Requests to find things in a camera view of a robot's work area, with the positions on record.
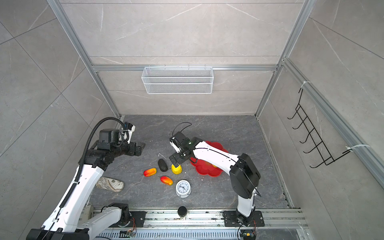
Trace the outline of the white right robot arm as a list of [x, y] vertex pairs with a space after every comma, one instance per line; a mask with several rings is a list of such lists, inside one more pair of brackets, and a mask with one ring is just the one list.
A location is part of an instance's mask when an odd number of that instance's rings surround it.
[[261, 175], [247, 154], [226, 153], [199, 138], [189, 139], [182, 132], [173, 134], [170, 144], [176, 151], [169, 157], [174, 174], [180, 174], [181, 164], [192, 158], [212, 164], [230, 177], [232, 189], [238, 195], [238, 222], [248, 227], [255, 220], [254, 196], [259, 193]]

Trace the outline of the dark black fake fruit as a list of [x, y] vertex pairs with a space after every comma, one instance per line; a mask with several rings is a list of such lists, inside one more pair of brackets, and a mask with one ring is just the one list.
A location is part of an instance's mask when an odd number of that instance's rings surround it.
[[168, 171], [168, 165], [167, 163], [165, 162], [164, 159], [159, 159], [158, 160], [158, 166], [159, 166], [159, 169], [161, 170], [161, 172], [167, 172]]

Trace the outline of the red-yellow fake mango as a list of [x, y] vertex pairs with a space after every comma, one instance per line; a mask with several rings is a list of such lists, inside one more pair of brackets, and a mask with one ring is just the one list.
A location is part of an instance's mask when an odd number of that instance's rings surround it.
[[162, 182], [163, 184], [168, 185], [168, 186], [172, 186], [173, 183], [174, 183], [173, 180], [172, 180], [171, 178], [167, 177], [167, 176], [162, 176], [162, 177], [160, 178], [160, 180], [161, 180], [161, 182]]
[[143, 175], [145, 177], [151, 177], [151, 176], [155, 175], [156, 173], [157, 173], [157, 169], [156, 168], [151, 168], [151, 169], [145, 170], [143, 172]]

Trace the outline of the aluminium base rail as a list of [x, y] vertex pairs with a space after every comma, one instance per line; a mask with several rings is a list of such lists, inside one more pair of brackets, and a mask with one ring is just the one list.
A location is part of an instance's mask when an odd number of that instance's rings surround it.
[[299, 209], [256, 210], [241, 224], [233, 209], [132, 209], [127, 227], [113, 225], [98, 240], [312, 240]]

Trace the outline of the black cylindrical knob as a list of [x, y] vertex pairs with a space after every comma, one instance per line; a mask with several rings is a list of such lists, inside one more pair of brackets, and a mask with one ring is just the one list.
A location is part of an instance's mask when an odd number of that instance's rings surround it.
[[187, 210], [186, 207], [181, 206], [181, 207], [178, 208], [177, 213], [178, 213], [180, 219], [184, 219], [187, 216], [187, 214], [188, 214], [188, 210]]

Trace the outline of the round yellow fake fruit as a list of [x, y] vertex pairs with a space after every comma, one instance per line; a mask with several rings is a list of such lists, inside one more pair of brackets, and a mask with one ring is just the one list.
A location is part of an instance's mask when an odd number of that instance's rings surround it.
[[172, 170], [172, 173], [175, 175], [179, 175], [183, 171], [182, 166], [179, 164], [177, 164], [177, 165], [172, 164], [171, 170]]

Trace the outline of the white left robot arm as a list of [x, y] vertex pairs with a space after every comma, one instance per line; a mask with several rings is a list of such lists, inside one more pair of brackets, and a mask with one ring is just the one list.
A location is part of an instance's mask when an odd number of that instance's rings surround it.
[[79, 161], [77, 172], [60, 203], [39, 229], [31, 229], [28, 240], [93, 240], [111, 225], [126, 227], [132, 221], [127, 204], [112, 203], [100, 214], [80, 224], [83, 208], [107, 167], [121, 155], [140, 156], [145, 144], [131, 142], [135, 127], [126, 123], [121, 131], [100, 131], [99, 140]]

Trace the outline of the white alarm clock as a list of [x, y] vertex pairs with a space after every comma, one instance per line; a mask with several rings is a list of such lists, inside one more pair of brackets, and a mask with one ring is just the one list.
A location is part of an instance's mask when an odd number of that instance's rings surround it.
[[176, 184], [176, 194], [179, 198], [186, 198], [191, 194], [191, 184], [187, 180], [180, 180]]

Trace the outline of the red flower-shaped fruit bowl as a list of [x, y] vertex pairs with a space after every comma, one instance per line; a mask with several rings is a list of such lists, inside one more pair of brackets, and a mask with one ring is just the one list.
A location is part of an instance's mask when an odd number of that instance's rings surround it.
[[[209, 144], [211, 147], [214, 147], [216, 149], [219, 149], [225, 153], [228, 153], [228, 151], [218, 142], [209, 142], [207, 141], [207, 144]], [[218, 177], [221, 175], [223, 170], [217, 168], [216, 166], [212, 165], [211, 163], [208, 163], [206, 161], [196, 159], [196, 158], [190, 158], [191, 164], [195, 167], [196, 171], [200, 175], [208, 175], [210, 177]]]

